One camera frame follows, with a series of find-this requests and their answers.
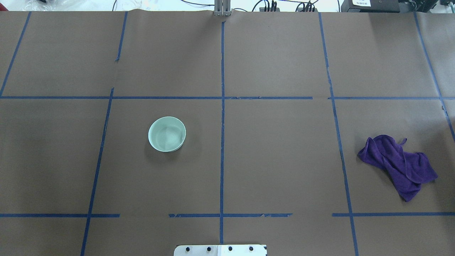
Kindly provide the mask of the black computer box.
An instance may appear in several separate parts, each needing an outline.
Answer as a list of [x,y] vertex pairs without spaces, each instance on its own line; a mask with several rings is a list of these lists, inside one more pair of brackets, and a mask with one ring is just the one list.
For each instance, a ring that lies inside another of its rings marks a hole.
[[398,0],[344,0],[341,12],[400,13]]

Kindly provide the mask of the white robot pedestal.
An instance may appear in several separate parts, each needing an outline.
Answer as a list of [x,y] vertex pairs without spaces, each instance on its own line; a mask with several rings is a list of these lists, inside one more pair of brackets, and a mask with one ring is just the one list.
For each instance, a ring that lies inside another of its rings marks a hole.
[[174,256],[267,256],[266,245],[180,245],[174,250]]

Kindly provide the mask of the aluminium frame post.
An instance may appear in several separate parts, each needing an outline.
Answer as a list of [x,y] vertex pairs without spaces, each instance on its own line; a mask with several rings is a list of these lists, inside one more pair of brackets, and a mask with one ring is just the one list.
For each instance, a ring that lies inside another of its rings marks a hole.
[[214,16],[231,16],[231,0],[214,0]]

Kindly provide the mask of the mint green bowl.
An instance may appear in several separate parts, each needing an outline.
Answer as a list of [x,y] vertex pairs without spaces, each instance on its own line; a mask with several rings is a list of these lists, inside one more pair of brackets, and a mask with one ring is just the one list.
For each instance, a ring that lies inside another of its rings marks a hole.
[[154,121],[148,131],[151,147],[169,153],[180,149],[186,138],[186,127],[178,118],[165,116]]

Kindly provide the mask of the purple cloth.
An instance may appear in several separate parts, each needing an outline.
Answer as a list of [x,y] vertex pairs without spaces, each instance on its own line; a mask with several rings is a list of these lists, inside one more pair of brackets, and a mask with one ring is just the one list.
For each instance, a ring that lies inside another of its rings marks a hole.
[[407,139],[398,143],[388,135],[369,137],[357,156],[366,164],[385,170],[405,201],[410,202],[421,190],[422,184],[438,178],[426,154],[410,153],[403,149]]

